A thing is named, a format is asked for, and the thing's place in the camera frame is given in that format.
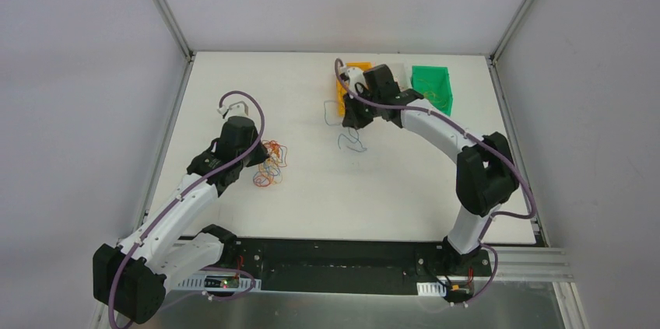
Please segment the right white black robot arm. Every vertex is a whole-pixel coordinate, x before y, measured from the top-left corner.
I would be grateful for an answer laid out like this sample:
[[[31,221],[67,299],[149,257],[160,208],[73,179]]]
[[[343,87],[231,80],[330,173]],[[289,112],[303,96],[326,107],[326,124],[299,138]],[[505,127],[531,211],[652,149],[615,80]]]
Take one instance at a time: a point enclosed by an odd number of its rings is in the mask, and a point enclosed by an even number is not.
[[[520,185],[507,138],[499,132],[471,135],[422,93],[401,89],[387,65],[364,71],[336,59],[334,71],[346,91],[343,126],[358,130],[380,117],[422,137],[456,165],[455,191],[461,208],[442,241],[439,258],[446,271],[463,273],[479,253],[490,216]]]

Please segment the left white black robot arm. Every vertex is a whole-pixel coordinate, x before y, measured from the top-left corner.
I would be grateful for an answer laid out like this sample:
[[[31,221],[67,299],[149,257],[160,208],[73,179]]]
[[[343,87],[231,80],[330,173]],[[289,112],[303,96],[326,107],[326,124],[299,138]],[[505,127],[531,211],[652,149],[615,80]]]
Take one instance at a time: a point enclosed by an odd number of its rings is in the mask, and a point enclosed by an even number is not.
[[[219,137],[192,159],[167,204],[117,246],[97,249],[93,296],[107,304],[112,328],[118,325],[118,314],[129,324],[145,323],[173,287],[203,268],[214,265],[238,272],[237,237],[227,229],[211,224],[184,246],[174,243],[243,169],[266,161],[263,130],[249,117],[228,117]]]

